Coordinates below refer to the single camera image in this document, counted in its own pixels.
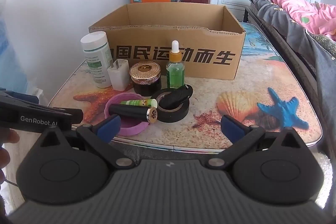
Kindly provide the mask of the person's left hand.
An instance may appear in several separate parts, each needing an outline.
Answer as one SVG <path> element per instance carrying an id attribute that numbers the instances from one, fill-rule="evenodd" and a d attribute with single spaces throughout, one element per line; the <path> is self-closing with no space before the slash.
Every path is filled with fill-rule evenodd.
<path id="1" fill-rule="evenodd" d="M 20 140 L 19 134 L 15 130 L 10 129 L 10 128 L 1 127 L 1 136 L 4 137 L 2 143 L 15 144 L 15 143 L 18 143 L 19 140 Z M 5 174 L 3 172 L 3 169 L 10 162 L 10 154 L 6 149 L 4 149 L 2 147 L 2 145 L 1 145 L 0 161 L 1 161 L 1 181 L 0 181 L 0 184 L 2 184 L 5 181 Z"/>

